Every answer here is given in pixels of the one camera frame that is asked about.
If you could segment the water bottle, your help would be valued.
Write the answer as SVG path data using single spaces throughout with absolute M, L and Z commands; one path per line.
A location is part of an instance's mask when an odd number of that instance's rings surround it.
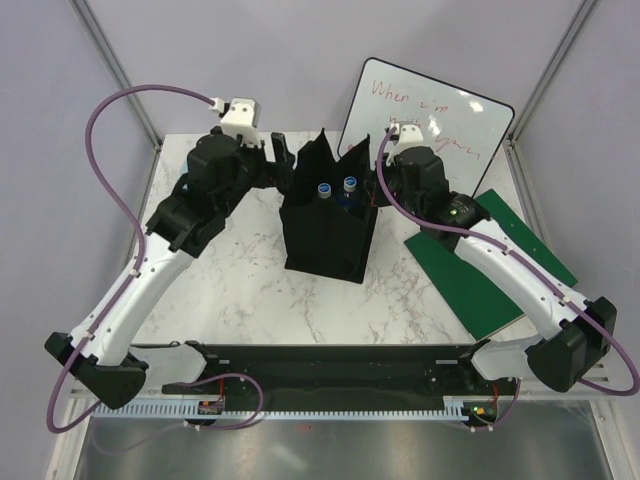
M 358 181 L 354 176 L 347 176 L 343 180 L 343 194 L 345 197 L 350 197 L 356 193 Z
M 322 182 L 317 186 L 317 199 L 324 201 L 332 197 L 332 187 L 327 182 Z

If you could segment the black canvas bag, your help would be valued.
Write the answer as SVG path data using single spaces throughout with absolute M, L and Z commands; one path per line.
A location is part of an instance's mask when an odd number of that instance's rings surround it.
M 356 284 L 364 281 L 378 214 L 372 206 L 370 144 L 365 137 L 335 158 L 326 134 L 320 133 L 299 150 L 280 207 L 287 269 Z M 358 181 L 350 197 L 343 194 L 347 176 Z M 332 197 L 324 201 L 317 199 L 322 182 L 332 187 Z

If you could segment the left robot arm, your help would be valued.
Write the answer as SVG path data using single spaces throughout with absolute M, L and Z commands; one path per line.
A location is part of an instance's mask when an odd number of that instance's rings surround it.
M 269 161 L 262 145 L 252 148 L 242 136 L 231 137 L 220 128 L 198 139 L 117 283 L 72 332 L 47 339 L 46 351 L 102 405 L 119 409 L 145 388 L 187 383 L 208 393 L 218 385 L 218 367 L 196 342 L 136 347 L 133 340 L 167 289 L 224 230 L 251 189 L 289 187 L 295 157 L 283 134 L 272 134 L 271 143 L 274 159 Z

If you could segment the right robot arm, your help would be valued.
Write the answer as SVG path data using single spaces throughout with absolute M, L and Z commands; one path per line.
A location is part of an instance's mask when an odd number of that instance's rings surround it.
M 467 392 L 483 392 L 494 380 L 533 375 L 556 392 L 585 384 L 611 349 L 617 309 L 604 296 L 589 299 L 545 270 L 520 248 L 475 199 L 445 184 L 441 160 L 423 145 L 386 162 L 376 175 L 387 201 L 434 233 L 438 243 L 498 287 L 532 322 L 536 332 L 509 341 L 483 340 L 458 368 Z

